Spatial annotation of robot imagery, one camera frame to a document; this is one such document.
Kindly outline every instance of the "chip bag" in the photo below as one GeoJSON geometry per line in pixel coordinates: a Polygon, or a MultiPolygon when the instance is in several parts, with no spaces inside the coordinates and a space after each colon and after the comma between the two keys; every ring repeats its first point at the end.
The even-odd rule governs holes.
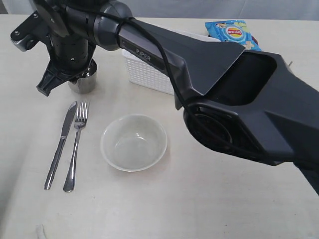
{"type": "Polygon", "coordinates": [[[221,41],[237,42],[245,46],[247,50],[261,51],[243,20],[206,22],[205,26],[211,37],[221,41]]]}

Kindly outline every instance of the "butter knife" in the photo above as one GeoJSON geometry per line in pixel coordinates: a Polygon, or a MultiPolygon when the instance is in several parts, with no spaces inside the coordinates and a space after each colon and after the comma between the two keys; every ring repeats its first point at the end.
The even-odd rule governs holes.
{"type": "Polygon", "coordinates": [[[76,107],[77,107],[77,102],[75,101],[70,106],[68,113],[66,114],[66,117],[64,119],[59,145],[58,145],[58,148],[55,152],[48,176],[47,176],[45,184],[44,184],[45,190],[49,190],[51,188],[52,181],[53,181],[56,169],[57,169],[59,161],[60,161],[61,153],[62,153],[64,144],[65,144],[66,138],[68,137],[71,125],[72,125],[73,120],[74,120],[76,107]]]}

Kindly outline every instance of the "basket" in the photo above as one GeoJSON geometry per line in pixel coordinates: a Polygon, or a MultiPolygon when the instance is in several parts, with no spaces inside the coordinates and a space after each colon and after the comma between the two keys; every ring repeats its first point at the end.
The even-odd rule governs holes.
{"type": "MultiPolygon", "coordinates": [[[[220,41],[216,38],[198,35],[190,32],[173,29],[170,30],[201,41],[220,41]]],[[[169,77],[153,68],[152,66],[146,64],[144,61],[140,60],[126,50],[122,50],[122,55],[125,58],[126,67],[130,76],[130,82],[153,90],[174,95],[174,90],[171,86],[169,77]]]]}

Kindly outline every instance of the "robotic arm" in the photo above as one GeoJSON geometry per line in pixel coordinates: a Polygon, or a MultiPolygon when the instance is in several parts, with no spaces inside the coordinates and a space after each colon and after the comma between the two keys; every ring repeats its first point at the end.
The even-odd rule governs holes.
{"type": "Polygon", "coordinates": [[[191,135],[214,151],[276,166],[293,162],[319,194],[319,92],[278,54],[202,42],[132,18],[117,0],[34,0],[11,34],[22,51],[39,41],[50,62],[37,86],[48,96],[89,67],[96,45],[124,48],[169,76],[191,135]]]}

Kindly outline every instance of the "table surface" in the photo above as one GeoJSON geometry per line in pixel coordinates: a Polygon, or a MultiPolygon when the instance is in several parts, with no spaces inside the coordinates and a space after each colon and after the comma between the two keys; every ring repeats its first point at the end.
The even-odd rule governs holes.
{"type": "MultiPolygon", "coordinates": [[[[3,239],[309,239],[319,238],[319,200],[291,163],[278,167],[213,152],[188,133],[173,96],[128,81],[121,51],[98,48],[98,87],[78,151],[76,188],[62,188],[74,129],[50,191],[43,184],[69,105],[83,97],[67,84],[40,94],[48,63],[44,45],[26,53],[9,34],[26,16],[0,15],[0,202],[3,239]],[[168,149],[154,167],[137,173],[109,166],[100,152],[108,124],[130,113],[156,118],[168,149]]],[[[144,21],[206,35],[205,19],[144,21]]],[[[247,20],[265,51],[293,61],[292,71],[319,90],[319,22],[247,20]]]]}

